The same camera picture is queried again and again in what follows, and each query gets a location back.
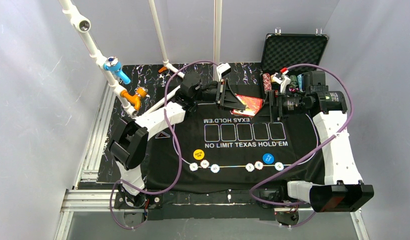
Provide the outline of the playing card deck box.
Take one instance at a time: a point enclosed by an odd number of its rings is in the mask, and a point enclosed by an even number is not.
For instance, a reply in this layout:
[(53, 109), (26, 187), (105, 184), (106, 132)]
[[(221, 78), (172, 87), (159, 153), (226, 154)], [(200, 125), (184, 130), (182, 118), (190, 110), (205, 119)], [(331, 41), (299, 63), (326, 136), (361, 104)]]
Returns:
[(264, 100), (252, 96), (235, 94), (242, 104), (245, 105), (245, 110), (234, 109), (231, 113), (236, 116), (254, 117), (262, 108)]

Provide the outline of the blue small blind button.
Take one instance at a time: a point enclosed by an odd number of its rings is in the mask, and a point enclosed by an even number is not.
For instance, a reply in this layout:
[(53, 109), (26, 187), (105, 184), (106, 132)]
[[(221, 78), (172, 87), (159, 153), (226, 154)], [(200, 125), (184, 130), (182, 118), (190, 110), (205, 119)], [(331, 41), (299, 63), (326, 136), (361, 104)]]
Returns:
[(275, 157), (271, 153), (265, 153), (262, 156), (262, 161), (267, 165), (272, 165), (275, 162)]

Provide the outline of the yellow big blind button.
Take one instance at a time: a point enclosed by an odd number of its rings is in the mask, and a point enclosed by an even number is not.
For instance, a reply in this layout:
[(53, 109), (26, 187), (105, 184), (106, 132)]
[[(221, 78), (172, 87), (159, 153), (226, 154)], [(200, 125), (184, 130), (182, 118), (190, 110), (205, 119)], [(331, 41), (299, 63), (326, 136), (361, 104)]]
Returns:
[(205, 152), (202, 149), (196, 149), (193, 151), (192, 156), (195, 160), (200, 161), (205, 158)]

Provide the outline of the light blue chip row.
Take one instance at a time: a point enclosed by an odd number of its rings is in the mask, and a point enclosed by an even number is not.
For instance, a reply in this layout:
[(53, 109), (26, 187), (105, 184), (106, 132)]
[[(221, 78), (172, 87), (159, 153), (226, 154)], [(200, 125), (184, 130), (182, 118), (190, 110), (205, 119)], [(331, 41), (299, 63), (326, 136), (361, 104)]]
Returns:
[(284, 168), (285, 168), (285, 166), (284, 166), (284, 164), (282, 163), (282, 162), (276, 162), (275, 164), (274, 164), (274, 168), (277, 170), (277, 171), (282, 171)]
[(210, 166), (210, 170), (212, 173), (218, 173), (220, 171), (220, 166), (218, 164), (212, 164)]

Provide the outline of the white chip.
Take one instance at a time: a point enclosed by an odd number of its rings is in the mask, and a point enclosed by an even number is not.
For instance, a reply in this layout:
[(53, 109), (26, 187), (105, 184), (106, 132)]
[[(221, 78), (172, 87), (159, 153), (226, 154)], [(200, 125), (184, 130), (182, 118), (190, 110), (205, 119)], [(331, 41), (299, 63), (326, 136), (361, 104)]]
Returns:
[(257, 169), (257, 170), (262, 170), (263, 167), (264, 167), (264, 164), (261, 161), (256, 161), (254, 163), (254, 168)]
[(255, 166), (252, 163), (248, 163), (248, 164), (245, 165), (245, 169), (248, 172), (253, 172), (255, 170)]
[(207, 169), (207, 168), (210, 166), (210, 163), (209, 163), (206, 159), (204, 159), (204, 160), (202, 160), (202, 161), (200, 162), (200, 166), (201, 166), (203, 169)]

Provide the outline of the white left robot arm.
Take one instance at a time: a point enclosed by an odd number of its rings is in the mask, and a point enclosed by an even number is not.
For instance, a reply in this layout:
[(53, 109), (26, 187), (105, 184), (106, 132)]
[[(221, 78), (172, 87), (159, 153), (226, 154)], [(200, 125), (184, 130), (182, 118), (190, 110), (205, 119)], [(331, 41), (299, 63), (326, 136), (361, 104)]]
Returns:
[(148, 141), (165, 129), (173, 131), (173, 126), (182, 123), (187, 115), (196, 111), (198, 102), (213, 103), (223, 110), (245, 110), (246, 106), (225, 79), (229, 73), (229, 69), (219, 70), (216, 81), (203, 85), (197, 72), (187, 72), (175, 95), (166, 97), (168, 103), (163, 107), (132, 120), (120, 120), (107, 148), (120, 170), (124, 194), (133, 199), (140, 194), (148, 194), (141, 172)]

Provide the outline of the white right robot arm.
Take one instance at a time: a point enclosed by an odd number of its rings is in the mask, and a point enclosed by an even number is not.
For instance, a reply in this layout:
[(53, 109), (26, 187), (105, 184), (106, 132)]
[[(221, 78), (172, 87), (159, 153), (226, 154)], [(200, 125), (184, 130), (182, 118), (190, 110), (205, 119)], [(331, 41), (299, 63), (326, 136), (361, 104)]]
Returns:
[(287, 195), (306, 203), (317, 213), (355, 212), (375, 193), (365, 184), (352, 153), (347, 125), (346, 95), (330, 91), (326, 71), (308, 71), (297, 76), (299, 95), (282, 95), (277, 99), (277, 114), (306, 113), (318, 134), (324, 160), (324, 183), (289, 180)]

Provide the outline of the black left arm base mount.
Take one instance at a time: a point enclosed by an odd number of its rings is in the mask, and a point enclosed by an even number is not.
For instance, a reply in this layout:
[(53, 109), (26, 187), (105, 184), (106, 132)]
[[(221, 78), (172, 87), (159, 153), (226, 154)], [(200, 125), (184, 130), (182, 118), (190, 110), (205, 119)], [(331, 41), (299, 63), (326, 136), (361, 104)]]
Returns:
[(163, 206), (163, 195), (129, 194), (119, 187), (114, 191), (115, 199), (111, 215), (117, 225), (126, 230), (135, 230), (148, 220), (149, 212)]

